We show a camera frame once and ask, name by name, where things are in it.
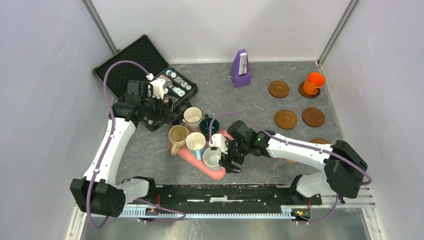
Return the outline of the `woven rattan coaster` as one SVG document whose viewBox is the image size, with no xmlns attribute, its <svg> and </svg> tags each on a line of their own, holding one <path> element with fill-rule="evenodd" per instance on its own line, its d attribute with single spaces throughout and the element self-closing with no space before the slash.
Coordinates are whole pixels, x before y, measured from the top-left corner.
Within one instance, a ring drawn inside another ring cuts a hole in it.
<svg viewBox="0 0 424 240">
<path fill-rule="evenodd" d="M 297 161 L 295 161 L 295 160 L 291 160 L 291 159 L 287 159 L 287 158 L 285 158 L 284 159 L 286 162 L 288 162 L 288 163 L 297 163 Z"/>
</svg>

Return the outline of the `brown wooden coaster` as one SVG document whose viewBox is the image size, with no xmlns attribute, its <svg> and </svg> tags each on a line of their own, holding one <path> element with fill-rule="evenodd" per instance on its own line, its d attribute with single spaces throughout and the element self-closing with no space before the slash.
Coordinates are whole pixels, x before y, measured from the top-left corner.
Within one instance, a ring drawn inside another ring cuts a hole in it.
<svg viewBox="0 0 424 240">
<path fill-rule="evenodd" d="M 291 130 L 297 125 L 298 118 L 291 110 L 282 109 L 274 115 L 274 122 L 281 129 Z"/>
<path fill-rule="evenodd" d="M 271 96 L 282 99 L 289 95 L 290 87 L 287 83 L 283 81 L 275 80 L 269 84 L 268 92 Z"/>
<path fill-rule="evenodd" d="M 325 123 L 326 116 L 320 109 L 309 107 L 302 112 L 302 120 L 306 125 L 318 128 Z"/>
<path fill-rule="evenodd" d="M 314 138 L 314 139 L 310 140 L 309 142 L 314 143 L 314 144 L 330 144 L 329 141 L 327 141 L 326 139 L 323 139 L 323 138 Z"/>
<path fill-rule="evenodd" d="M 314 99 L 316 97 L 318 97 L 321 94 L 321 89 L 318 88 L 317 89 L 317 93 L 316 94 L 308 94 L 303 90 L 303 85 L 305 82 L 301 82 L 298 86 L 298 92 L 301 96 L 307 98 L 307 99 Z"/>
</svg>

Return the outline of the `orange mug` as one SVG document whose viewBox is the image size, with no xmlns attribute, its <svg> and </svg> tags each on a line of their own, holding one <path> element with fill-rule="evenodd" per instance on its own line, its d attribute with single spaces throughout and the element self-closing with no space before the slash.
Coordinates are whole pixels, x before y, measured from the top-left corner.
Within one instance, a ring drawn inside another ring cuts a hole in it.
<svg viewBox="0 0 424 240">
<path fill-rule="evenodd" d="M 311 72 L 304 81 L 303 90 L 310 95 L 317 93 L 317 89 L 321 89 L 326 83 L 326 78 L 319 72 Z"/>
</svg>

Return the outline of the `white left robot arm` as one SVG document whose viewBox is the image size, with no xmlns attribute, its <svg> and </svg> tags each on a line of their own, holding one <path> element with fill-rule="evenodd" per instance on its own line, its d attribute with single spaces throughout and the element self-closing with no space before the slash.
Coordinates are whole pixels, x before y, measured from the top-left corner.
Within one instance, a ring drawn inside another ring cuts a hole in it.
<svg viewBox="0 0 424 240">
<path fill-rule="evenodd" d="M 153 203 L 157 190 L 153 182 L 136 177 L 116 184 L 125 148 L 143 120 L 170 124 L 175 118 L 176 97 L 168 96 L 168 81 L 131 80 L 127 91 L 111 106 L 106 132 L 99 150 L 83 177 L 74 178 L 70 191 L 82 212 L 118 217 L 124 206 L 136 199 Z"/>
</svg>

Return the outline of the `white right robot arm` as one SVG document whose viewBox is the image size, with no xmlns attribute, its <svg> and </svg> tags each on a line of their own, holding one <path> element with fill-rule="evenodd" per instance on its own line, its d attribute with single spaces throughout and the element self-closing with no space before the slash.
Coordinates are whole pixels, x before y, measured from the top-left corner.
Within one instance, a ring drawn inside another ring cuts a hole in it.
<svg viewBox="0 0 424 240">
<path fill-rule="evenodd" d="M 254 155 L 274 159 L 289 159 L 308 165 L 318 171 L 301 175 L 292 182 L 289 199 L 302 204 L 318 194 L 339 195 L 355 199 L 359 195 L 368 165 L 345 141 L 319 144 L 285 137 L 271 130 L 254 131 L 241 120 L 235 121 L 227 130 L 230 138 L 220 133 L 212 135 L 210 146 L 221 151 L 220 165 L 230 173 L 238 173 L 244 157 Z"/>
</svg>

